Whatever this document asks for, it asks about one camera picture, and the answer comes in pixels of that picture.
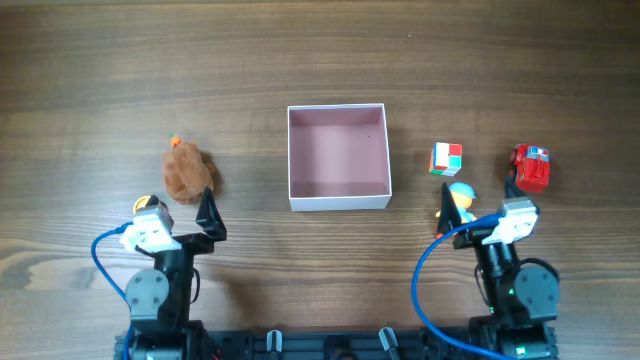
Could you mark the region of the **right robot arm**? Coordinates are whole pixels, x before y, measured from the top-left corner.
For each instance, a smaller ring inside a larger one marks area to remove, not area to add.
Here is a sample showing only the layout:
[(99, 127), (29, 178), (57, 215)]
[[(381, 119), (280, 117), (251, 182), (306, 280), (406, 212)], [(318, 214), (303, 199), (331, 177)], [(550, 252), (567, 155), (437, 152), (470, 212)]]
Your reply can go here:
[(490, 308), (488, 316), (473, 317), (462, 340), (514, 359), (557, 359), (554, 329), (560, 276), (548, 262), (518, 257), (515, 244), (531, 235), (540, 210), (512, 177), (505, 180), (499, 218), (488, 224), (468, 224), (454, 236), (456, 250), (472, 248), (477, 285)]

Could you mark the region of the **red toy truck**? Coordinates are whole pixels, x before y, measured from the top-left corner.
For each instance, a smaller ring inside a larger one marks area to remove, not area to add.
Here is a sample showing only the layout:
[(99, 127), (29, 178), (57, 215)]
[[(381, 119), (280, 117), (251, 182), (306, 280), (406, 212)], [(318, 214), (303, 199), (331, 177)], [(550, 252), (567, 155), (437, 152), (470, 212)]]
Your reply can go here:
[(515, 185), (523, 192), (541, 193), (549, 185), (551, 171), (550, 151), (547, 148), (518, 144), (511, 153)]

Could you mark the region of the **brown plush toy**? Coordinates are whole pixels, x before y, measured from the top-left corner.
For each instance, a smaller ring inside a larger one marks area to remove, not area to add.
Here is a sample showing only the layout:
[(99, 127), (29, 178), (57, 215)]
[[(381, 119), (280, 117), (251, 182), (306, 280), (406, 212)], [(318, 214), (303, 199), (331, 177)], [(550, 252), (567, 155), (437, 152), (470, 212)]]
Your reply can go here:
[(170, 138), (170, 148), (162, 156), (162, 176), (171, 199), (180, 204), (198, 202), (206, 188), (216, 191), (217, 173), (211, 156), (195, 143), (179, 136)]

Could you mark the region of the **small colourful puzzle cube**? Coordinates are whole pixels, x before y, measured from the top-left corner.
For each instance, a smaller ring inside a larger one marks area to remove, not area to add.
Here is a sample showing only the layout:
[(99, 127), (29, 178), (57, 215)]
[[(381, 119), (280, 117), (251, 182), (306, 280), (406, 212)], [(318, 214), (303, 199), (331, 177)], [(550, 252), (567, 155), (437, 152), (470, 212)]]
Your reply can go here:
[(462, 145), (436, 142), (429, 161), (429, 172), (453, 177), (462, 166)]

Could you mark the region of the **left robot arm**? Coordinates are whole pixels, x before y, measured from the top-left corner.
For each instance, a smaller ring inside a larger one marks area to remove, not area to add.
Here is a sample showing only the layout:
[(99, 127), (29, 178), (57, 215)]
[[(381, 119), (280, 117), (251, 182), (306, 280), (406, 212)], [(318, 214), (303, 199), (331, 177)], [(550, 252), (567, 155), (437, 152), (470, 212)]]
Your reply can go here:
[(150, 257), (154, 264), (134, 274), (126, 285), (131, 329), (124, 338), (121, 359), (223, 357), (203, 323), (190, 318), (201, 284), (194, 258), (213, 253), (215, 244), (227, 239), (210, 188), (202, 193), (195, 222), (201, 227), (199, 232), (174, 236), (174, 220), (166, 204), (152, 195), (125, 229), (120, 242)]

